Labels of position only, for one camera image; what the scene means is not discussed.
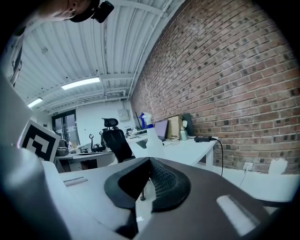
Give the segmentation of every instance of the black cable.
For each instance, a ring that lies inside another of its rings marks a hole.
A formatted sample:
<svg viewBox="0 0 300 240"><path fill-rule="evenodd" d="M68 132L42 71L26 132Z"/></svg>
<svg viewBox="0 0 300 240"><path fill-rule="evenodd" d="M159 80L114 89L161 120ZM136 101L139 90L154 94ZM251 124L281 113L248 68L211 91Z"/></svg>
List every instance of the black cable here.
<svg viewBox="0 0 300 240"><path fill-rule="evenodd" d="M211 138L212 140L218 141L221 144L221 149L222 149L222 172L221 172L221 176L223 176L223 167L224 167L224 163L223 163L223 146L222 143L220 142L220 140L218 140L217 138Z"/></svg>

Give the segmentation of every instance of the cardboard box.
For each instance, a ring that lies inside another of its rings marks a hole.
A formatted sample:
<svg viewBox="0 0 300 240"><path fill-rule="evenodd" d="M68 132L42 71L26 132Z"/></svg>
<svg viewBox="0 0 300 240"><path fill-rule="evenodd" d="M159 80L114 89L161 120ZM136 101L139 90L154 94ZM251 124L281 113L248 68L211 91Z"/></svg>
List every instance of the cardboard box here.
<svg viewBox="0 0 300 240"><path fill-rule="evenodd" d="M180 139L180 127L182 126L182 117L175 116L168 119L167 138Z"/></svg>

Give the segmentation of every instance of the pipe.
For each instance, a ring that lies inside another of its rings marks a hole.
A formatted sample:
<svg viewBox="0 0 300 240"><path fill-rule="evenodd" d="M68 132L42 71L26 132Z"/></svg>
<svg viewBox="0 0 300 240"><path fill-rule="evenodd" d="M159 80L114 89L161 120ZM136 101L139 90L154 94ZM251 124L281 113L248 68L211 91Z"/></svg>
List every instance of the pipe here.
<svg viewBox="0 0 300 240"><path fill-rule="evenodd" d="M153 26L153 28L152 28L152 30L151 30L151 33L149 34L149 37L148 37L148 39L147 39L147 42L146 42L145 45L144 45L144 48L143 48L142 53L141 53L141 56L140 56L139 61L138 61L137 65L136 65L135 74L133 75L133 78L132 78L132 82L131 82L131 85L130 85L129 93L128 93L128 96L127 96L127 101L129 100L130 93L131 93L131 89L132 89L132 85L133 85L133 83L134 83L134 81L135 81L135 76L136 76L137 70L138 70L138 68L139 68L139 66L140 66L142 57L143 57L143 55L144 55L144 53L145 53L146 47L148 46L148 43L150 42L150 39L151 39L151 37L152 37L152 35L153 35L153 33L154 33L156 27L158 26L160 20L162 19L163 15L166 13L167 9L169 8L169 6L170 6L170 4L171 4L172 2L173 2L173 0L169 0L169 1L167 2L167 4L164 6L164 8L163 8L163 10L161 11L160 15L157 17L157 20L156 20L156 22L155 22L155 24L154 24L154 26Z"/></svg>

